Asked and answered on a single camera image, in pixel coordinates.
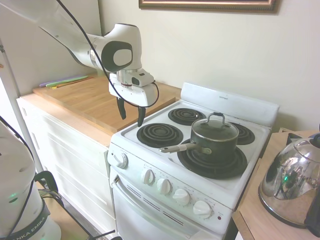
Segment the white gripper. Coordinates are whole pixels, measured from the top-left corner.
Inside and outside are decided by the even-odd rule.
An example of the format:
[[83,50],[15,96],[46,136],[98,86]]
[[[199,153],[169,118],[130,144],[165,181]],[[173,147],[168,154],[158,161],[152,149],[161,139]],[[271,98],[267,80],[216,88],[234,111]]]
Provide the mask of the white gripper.
[[[138,109],[138,119],[137,126],[141,127],[145,116],[147,106],[151,106],[156,102],[156,86],[154,84],[148,84],[146,86],[129,86],[124,87],[117,80],[116,73],[110,73],[109,79],[115,87],[116,91],[128,102],[139,106]],[[116,98],[118,111],[122,120],[126,118],[125,101],[121,97]]]

